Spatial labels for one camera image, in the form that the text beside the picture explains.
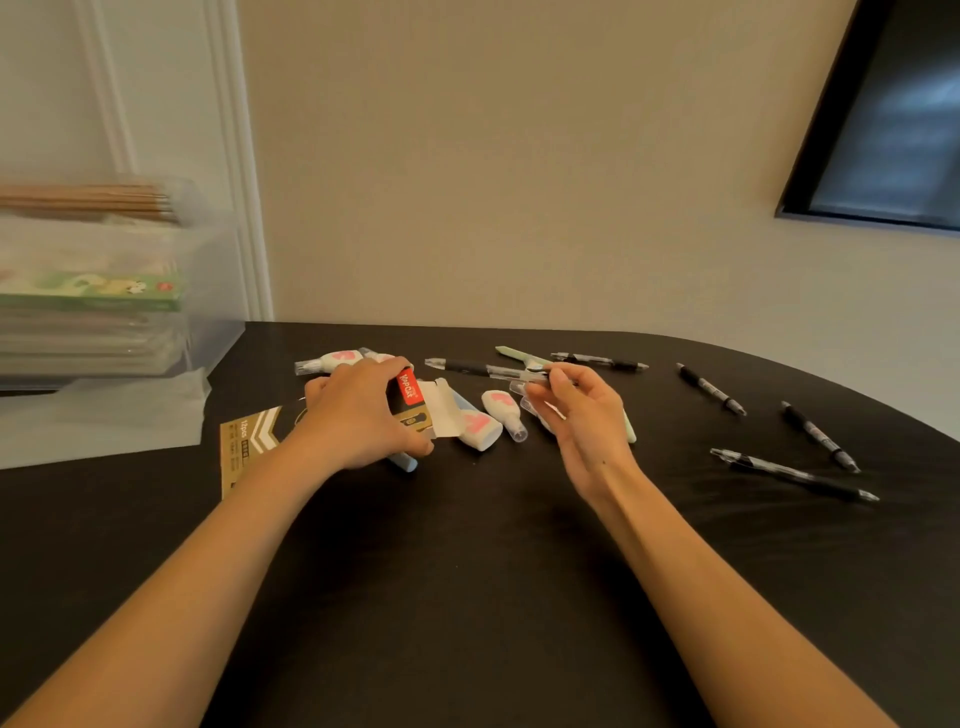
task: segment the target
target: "pink heart sticker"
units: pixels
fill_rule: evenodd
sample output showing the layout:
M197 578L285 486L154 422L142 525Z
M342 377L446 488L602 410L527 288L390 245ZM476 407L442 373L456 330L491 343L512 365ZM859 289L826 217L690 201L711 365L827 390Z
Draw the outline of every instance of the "pink heart sticker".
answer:
M483 412L465 412L464 420L467 421L467 432L469 432L471 435L475 435L477 432L487 426L487 423L490 421L490 417L485 415Z

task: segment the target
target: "television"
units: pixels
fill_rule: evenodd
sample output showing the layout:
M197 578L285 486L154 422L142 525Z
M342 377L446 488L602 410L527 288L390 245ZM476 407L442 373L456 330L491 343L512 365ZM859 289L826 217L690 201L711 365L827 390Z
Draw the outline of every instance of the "television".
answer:
M960 231L960 2L860 0L778 215Z

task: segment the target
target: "beige wall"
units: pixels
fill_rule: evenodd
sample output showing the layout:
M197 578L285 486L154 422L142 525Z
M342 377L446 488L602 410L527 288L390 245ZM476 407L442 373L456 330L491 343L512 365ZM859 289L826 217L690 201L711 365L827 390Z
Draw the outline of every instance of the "beige wall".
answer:
M0 2L0 171L113 169L70 0Z
M277 318L671 334L960 436L960 241L773 217L853 4L241 0Z

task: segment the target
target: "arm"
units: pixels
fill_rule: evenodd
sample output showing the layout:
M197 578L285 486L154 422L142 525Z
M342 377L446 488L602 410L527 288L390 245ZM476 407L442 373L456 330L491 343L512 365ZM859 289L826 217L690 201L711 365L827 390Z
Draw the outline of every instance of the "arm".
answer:
M895 726L647 479L625 444L614 390L586 367L550 369L552 391L531 384L527 395L557 433L570 479L623 551L717 724Z
M201 721L280 541L342 468L433 444L387 407L405 359L340 367L307 385L283 444L5 723L5 728L179 728Z

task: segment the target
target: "hand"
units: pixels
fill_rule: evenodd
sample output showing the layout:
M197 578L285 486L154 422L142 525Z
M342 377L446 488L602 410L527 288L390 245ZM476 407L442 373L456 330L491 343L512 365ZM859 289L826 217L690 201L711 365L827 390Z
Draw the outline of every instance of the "hand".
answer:
M304 387L307 412L287 440L322 449L334 470L362 468L397 452L429 455L433 442L402 425L387 406L388 382L409 366L402 356L364 359L311 379Z
M566 474L577 492L594 504L608 493L608 467L638 470L627 446L623 400L588 367L557 362L547 369L551 388L527 384L527 399L556 433ZM548 402L566 419L547 406Z

